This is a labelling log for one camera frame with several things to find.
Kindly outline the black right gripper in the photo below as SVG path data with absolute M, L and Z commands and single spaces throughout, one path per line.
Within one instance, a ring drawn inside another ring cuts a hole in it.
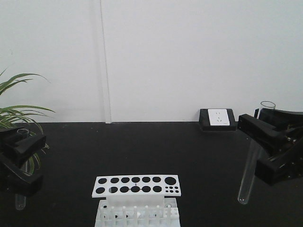
M 285 134 L 275 126 L 248 114 L 239 116 L 238 129 L 246 133 L 271 158 L 257 160 L 255 176 L 268 185 L 303 176 L 303 128 L 292 128 Z

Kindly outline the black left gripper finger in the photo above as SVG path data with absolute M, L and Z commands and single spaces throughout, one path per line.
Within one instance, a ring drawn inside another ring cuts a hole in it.
M 45 147 L 43 134 L 27 135 L 27 129 L 1 129 L 0 151 L 13 164 L 21 167 L 34 153 Z
M 20 170 L 8 158 L 0 156 L 0 191 L 18 193 L 23 188 L 26 196 L 32 196 L 42 188 L 43 175 Z

